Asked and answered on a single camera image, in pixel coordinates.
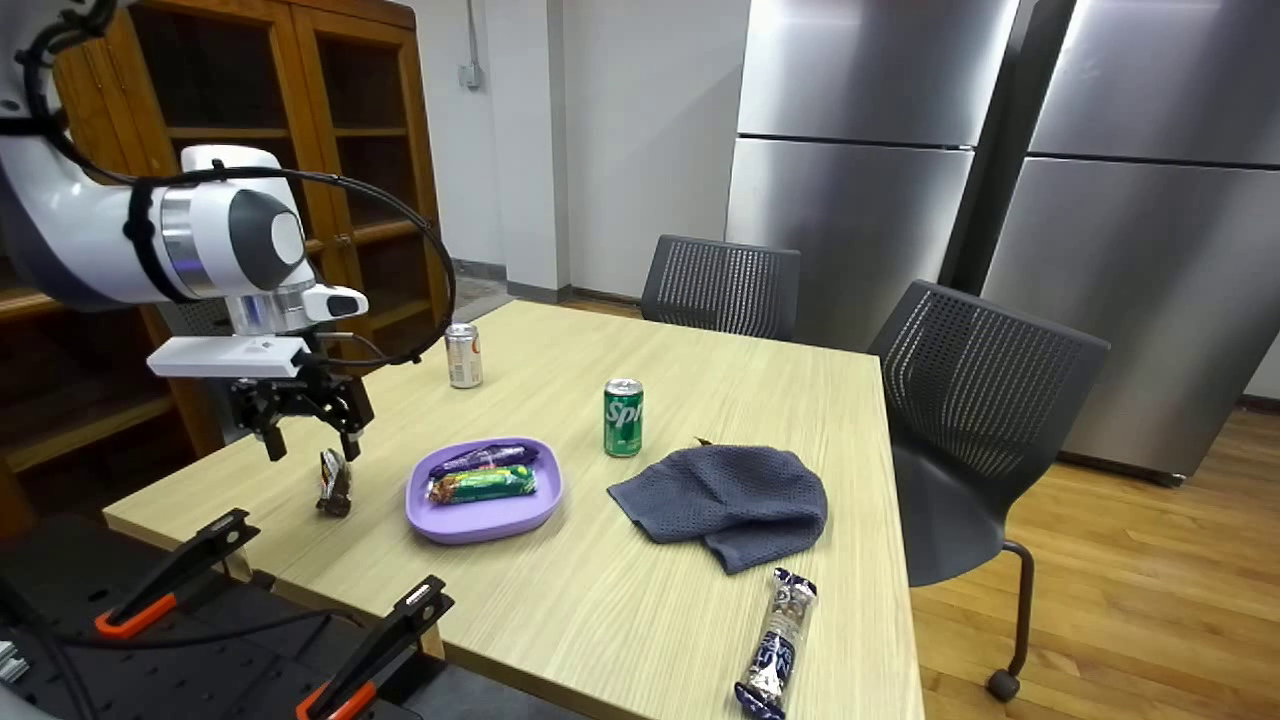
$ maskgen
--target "wooden table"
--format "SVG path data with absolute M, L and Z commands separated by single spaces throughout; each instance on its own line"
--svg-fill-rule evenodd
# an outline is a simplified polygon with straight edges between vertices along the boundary
M 285 419 L 289 457 L 256 441 L 107 506 L 118 530 L 176 542 L 226 506 L 265 530 L 244 563 L 305 594 L 385 616 L 420 574 L 448 579 L 444 648 L 567 693 L 605 712 L 734 717 L 727 686 L 759 637 L 769 574 L 723 574 L 701 542 L 649 542 L 610 483 L 701 434 L 791 446 L 824 476 L 832 518 L 783 561 L 820 582 L 791 717 L 924 717 L 903 579 L 881 369 L 857 353 L 697 332 L 626 315 L 508 302 L 480 318 L 486 389 L 454 393 L 444 347 L 370 377 L 377 419 L 358 458 L 350 518 L 315 518 L 315 419 Z M 610 458 L 599 393 L 643 378 L 643 453 Z M 433 549 L 399 511 L 418 458 L 460 441 L 538 434 L 567 481 L 538 530 Z

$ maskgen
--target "cabinet shelf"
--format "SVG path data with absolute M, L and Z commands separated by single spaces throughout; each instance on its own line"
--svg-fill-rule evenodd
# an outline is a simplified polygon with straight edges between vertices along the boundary
M 370 139 L 403 139 L 407 134 L 407 126 L 332 126 L 332 134 L 342 134 L 342 139 L 359 139 L 359 134 L 370 134 Z
M 55 313 L 55 300 L 31 289 L 4 289 L 0 293 L 0 323 L 31 318 Z
M 397 302 L 387 313 L 370 315 L 370 329 L 380 332 L 380 329 L 407 323 L 407 318 L 420 318 L 420 315 L 428 315 L 428 302 L 414 300 L 414 302 Z
M 351 229 L 351 245 L 387 245 L 414 237 L 407 219 L 359 225 Z
M 289 139 L 285 126 L 236 126 L 236 122 L 179 122 L 179 126 L 169 126 L 169 139 L 176 142 L 193 142 L 193 139 L 252 139 L 252 142 L 277 142 L 277 139 Z
M 159 419 L 164 411 L 173 411 L 169 394 L 128 394 L 107 408 L 98 408 L 84 419 L 70 419 L 59 429 L 11 441 L 8 446 L 0 446 L 0 458 L 8 471 L 28 471 L 28 467 L 51 464 L 70 453 L 82 453 L 90 445 L 102 445 L 107 434 L 121 434 L 128 429 L 142 429 L 147 419 Z

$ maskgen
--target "white wall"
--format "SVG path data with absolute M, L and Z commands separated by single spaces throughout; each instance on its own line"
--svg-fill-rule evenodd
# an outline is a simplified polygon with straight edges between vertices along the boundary
M 464 0 L 420 17 L 454 257 L 538 289 L 641 297 L 661 232 L 723 237 L 750 0 Z
M 486 86 L 468 91 L 464 0 L 418 8 L 441 232 L 454 257 L 562 289 L 547 0 L 477 0 Z
M 750 0 L 562 3 L 565 274 L 641 297 L 661 232 L 723 237 Z

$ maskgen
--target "can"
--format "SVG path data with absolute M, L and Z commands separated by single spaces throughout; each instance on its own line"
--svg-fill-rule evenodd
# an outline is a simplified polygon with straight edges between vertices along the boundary
M 643 385 L 618 377 L 605 385 L 605 457 L 637 457 L 643 445 Z
M 486 385 L 477 323 L 448 323 L 444 353 L 448 353 L 448 385 L 454 389 L 480 389 Z

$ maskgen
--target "metal clamp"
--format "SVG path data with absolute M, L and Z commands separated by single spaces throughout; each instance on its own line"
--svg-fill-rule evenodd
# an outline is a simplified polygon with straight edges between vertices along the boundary
M 179 587 L 210 570 L 210 563 L 229 561 L 261 526 L 244 518 L 244 506 L 226 511 L 186 539 L 121 609 L 107 609 L 93 621 L 98 637 L 128 644 L 164 616 L 179 609 Z
M 291 717 L 298 720 L 358 720 L 377 702 L 380 675 L 399 669 L 420 653 L 420 637 L 454 609 L 444 594 L 444 579 L 428 574 L 414 591 L 399 594 L 393 616 L 385 616 L 374 637 L 358 648 L 358 657 L 336 673 L 332 684 L 322 684 L 305 697 Z

